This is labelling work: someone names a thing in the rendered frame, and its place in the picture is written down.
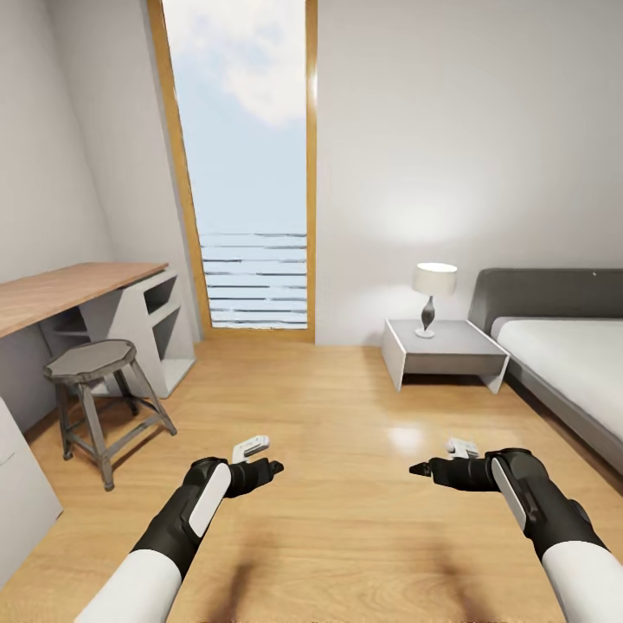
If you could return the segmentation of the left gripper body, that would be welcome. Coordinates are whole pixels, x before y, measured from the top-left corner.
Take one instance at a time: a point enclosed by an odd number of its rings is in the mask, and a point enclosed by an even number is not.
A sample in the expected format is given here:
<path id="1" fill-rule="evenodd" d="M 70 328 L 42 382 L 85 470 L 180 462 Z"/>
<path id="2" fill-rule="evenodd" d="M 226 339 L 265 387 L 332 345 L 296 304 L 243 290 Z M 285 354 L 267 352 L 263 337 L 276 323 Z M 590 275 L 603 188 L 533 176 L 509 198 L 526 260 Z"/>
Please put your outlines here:
<path id="1" fill-rule="evenodd" d="M 250 493 L 255 490 L 255 488 L 266 485 L 273 480 L 268 458 L 256 460 L 252 463 L 239 463 L 237 465 L 240 466 L 243 471 L 244 480 L 241 490 L 234 498 L 240 495 L 246 495 L 246 493 Z"/>

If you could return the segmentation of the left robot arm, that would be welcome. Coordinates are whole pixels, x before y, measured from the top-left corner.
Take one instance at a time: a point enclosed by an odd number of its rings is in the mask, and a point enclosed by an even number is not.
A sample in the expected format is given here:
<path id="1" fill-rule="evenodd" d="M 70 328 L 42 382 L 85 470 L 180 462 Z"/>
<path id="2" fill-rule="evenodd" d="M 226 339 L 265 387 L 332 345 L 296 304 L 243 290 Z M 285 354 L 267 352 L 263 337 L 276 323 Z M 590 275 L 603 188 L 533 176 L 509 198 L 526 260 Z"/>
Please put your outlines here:
<path id="1" fill-rule="evenodd" d="M 132 552 L 73 623 L 166 623 L 185 575 L 224 498 L 246 495 L 284 470 L 249 457 L 271 446 L 256 436 L 234 447 L 233 464 L 206 457 L 152 519 Z"/>

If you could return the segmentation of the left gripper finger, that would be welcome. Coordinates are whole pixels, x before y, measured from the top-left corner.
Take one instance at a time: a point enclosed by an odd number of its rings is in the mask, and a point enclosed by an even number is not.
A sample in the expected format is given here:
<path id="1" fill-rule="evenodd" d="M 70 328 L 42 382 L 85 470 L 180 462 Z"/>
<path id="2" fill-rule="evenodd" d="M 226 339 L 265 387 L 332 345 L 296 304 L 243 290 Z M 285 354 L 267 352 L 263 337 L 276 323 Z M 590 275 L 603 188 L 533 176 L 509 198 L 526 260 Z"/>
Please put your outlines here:
<path id="1" fill-rule="evenodd" d="M 272 473 L 272 478 L 274 478 L 275 474 L 278 474 L 279 472 L 284 470 L 283 464 L 279 463 L 277 460 L 269 462 L 269 466 Z"/>

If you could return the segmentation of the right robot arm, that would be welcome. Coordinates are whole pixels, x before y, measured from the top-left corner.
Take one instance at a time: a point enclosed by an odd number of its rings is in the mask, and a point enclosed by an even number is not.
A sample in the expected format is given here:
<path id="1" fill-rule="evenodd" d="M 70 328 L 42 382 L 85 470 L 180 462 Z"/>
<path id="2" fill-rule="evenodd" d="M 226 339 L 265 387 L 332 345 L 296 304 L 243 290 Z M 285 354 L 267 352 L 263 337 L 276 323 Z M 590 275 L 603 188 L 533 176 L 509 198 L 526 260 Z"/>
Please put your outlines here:
<path id="1" fill-rule="evenodd" d="M 595 533 L 587 512 L 566 499 L 531 451 L 486 452 L 451 438 L 449 460 L 432 458 L 409 472 L 458 491 L 502 492 L 549 579 L 567 623 L 623 623 L 623 567 Z"/>

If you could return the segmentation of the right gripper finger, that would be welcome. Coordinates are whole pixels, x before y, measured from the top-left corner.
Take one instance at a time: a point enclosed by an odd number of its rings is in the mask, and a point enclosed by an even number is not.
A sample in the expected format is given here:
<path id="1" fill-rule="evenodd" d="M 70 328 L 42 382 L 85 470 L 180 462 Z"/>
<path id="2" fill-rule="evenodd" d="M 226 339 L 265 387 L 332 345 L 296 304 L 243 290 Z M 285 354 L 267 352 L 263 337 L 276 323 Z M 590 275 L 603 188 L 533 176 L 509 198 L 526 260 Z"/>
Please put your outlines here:
<path id="1" fill-rule="evenodd" d="M 416 474 L 416 475 L 421 475 L 421 476 L 431 478 L 432 477 L 432 460 L 429 460 L 428 462 L 422 462 L 419 465 L 411 466 L 409 468 L 409 472 Z"/>

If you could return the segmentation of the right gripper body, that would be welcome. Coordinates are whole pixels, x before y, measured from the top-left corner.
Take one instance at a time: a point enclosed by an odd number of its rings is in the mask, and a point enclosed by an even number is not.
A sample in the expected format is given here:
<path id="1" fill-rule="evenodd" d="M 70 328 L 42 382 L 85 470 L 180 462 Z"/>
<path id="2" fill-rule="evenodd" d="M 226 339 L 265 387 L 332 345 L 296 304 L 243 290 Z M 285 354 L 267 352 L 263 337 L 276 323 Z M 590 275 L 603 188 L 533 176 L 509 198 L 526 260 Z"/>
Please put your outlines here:
<path id="1" fill-rule="evenodd" d="M 436 485 L 452 487 L 458 491 L 483 491 L 472 481 L 471 471 L 469 471 L 469 466 L 474 459 L 432 458 L 431 460 L 432 477 Z"/>

